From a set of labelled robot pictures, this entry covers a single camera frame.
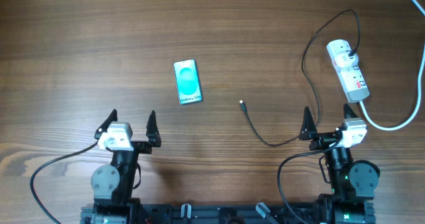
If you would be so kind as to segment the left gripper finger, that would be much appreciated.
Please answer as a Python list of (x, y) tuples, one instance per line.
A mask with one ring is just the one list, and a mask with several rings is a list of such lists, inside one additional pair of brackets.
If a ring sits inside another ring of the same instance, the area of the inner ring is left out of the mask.
[(156, 113), (154, 110), (149, 115), (145, 135), (147, 136), (148, 142), (150, 143), (151, 146), (153, 147), (161, 146), (161, 136), (159, 133), (159, 129), (157, 127)]
[(101, 135), (107, 132), (107, 129), (110, 126), (110, 124), (112, 122), (116, 122), (117, 120), (118, 120), (118, 111), (116, 109), (113, 109), (110, 115), (106, 118), (106, 120), (96, 129), (94, 138), (96, 140), (99, 140)]

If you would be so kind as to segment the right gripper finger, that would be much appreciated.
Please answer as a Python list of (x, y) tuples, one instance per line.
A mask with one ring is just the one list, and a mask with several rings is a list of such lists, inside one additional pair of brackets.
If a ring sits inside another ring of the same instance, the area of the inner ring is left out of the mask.
[(358, 116), (355, 114), (355, 112), (351, 109), (351, 107), (348, 105), (348, 103), (345, 103), (343, 105), (343, 114), (344, 114), (344, 119), (349, 119), (349, 118), (358, 118)]
[(312, 140), (318, 137), (317, 128), (308, 106), (303, 111), (303, 123), (299, 132), (300, 140)]

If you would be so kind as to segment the teal Samsung Galaxy smartphone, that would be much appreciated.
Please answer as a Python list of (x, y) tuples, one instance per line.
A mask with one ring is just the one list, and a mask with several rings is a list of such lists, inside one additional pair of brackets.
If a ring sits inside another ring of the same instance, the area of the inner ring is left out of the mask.
[(190, 59), (175, 62), (173, 68), (179, 103), (185, 105), (201, 102), (203, 95), (195, 60)]

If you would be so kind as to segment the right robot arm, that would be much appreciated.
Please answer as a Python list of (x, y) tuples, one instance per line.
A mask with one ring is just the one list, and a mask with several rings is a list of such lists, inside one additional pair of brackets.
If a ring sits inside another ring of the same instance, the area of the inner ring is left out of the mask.
[(343, 106), (344, 120), (333, 132), (319, 133), (308, 107), (305, 107), (300, 140), (309, 140), (309, 149), (323, 154), (328, 171), (325, 180), (331, 194), (321, 194), (313, 202), (312, 223), (376, 222), (371, 202), (379, 183), (380, 169), (370, 161), (355, 161), (351, 148), (366, 136), (367, 125), (348, 104)]

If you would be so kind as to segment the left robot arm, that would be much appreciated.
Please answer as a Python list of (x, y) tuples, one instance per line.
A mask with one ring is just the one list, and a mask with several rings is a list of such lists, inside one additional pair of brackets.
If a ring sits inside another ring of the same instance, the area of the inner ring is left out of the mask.
[(154, 111), (149, 115), (145, 135), (146, 141), (133, 141), (130, 124), (118, 121), (117, 110), (112, 110), (96, 130), (94, 138), (100, 149), (111, 151), (112, 160), (92, 174), (94, 204), (81, 209), (81, 223), (149, 223), (149, 215), (140, 199), (132, 197), (132, 192), (139, 187), (134, 183), (135, 176), (141, 173), (139, 155), (150, 154), (153, 148), (161, 146)]

